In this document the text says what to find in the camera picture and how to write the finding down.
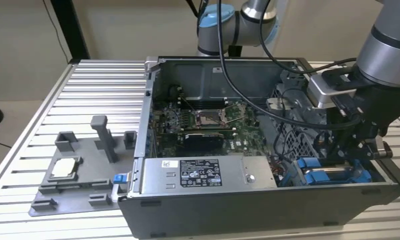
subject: white sticker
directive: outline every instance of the white sticker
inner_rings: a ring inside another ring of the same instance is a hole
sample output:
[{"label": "white sticker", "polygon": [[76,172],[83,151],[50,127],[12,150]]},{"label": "white sticker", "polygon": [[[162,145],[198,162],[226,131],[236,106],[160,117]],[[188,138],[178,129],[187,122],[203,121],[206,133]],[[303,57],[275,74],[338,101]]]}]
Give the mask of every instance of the white sticker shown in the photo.
[{"label": "white sticker", "polygon": [[179,162],[178,160],[163,160],[162,161],[162,167],[163,168],[178,168],[179,167]]}]

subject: black connector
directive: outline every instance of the black connector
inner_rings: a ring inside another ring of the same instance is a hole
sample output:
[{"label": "black connector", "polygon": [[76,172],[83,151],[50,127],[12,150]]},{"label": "black connector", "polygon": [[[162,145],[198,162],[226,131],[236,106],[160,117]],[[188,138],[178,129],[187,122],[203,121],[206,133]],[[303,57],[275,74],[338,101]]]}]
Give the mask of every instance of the black connector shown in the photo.
[{"label": "black connector", "polygon": [[354,116],[362,114],[362,110],[357,106],[357,103],[350,94],[335,95],[331,97],[331,99],[343,117],[349,117],[349,119],[353,119]]}]

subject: metal bracket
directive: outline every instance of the metal bracket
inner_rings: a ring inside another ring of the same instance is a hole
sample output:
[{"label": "metal bracket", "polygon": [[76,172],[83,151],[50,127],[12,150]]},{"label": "metal bracket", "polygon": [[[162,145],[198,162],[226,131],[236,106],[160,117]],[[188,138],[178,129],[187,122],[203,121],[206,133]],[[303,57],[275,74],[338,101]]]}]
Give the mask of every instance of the metal bracket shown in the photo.
[{"label": "metal bracket", "polygon": [[148,56],[146,60],[146,72],[151,73],[159,68],[159,57],[158,56]]}]

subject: power supply label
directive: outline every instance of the power supply label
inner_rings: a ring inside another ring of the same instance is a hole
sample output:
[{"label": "power supply label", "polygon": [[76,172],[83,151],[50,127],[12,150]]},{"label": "power supply label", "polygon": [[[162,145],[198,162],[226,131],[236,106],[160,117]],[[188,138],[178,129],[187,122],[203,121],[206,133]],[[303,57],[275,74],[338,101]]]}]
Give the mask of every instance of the power supply label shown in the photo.
[{"label": "power supply label", "polygon": [[223,186],[220,161],[218,159],[182,160],[180,185],[191,187]]}]

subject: white wall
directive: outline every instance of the white wall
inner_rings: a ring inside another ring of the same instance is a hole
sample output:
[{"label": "white wall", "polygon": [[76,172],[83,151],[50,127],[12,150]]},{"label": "white wall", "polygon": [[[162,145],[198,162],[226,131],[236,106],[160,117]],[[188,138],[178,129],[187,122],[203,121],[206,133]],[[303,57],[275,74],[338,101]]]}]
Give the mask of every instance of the white wall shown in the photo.
[{"label": "white wall", "polygon": [[[59,28],[50,0],[46,2]],[[244,0],[224,2],[239,9]],[[148,55],[196,54],[196,19],[184,0],[74,3],[92,58],[144,60]],[[60,28],[59,34],[70,56]],[[262,54],[259,48],[243,50],[244,56]],[[43,1],[0,0],[0,101],[43,99],[66,65]]]},{"label": "white wall", "polygon": [[382,6],[375,0],[290,0],[275,55],[310,61],[357,57]]},{"label": "white wall", "polygon": [[66,69],[42,0],[0,0],[0,100],[39,100]]},{"label": "white wall", "polygon": [[[196,54],[196,18],[184,0],[74,2],[94,58],[144,60],[146,56]],[[223,2],[240,9],[246,0]],[[243,55],[262,56],[263,51],[246,47]]]}]

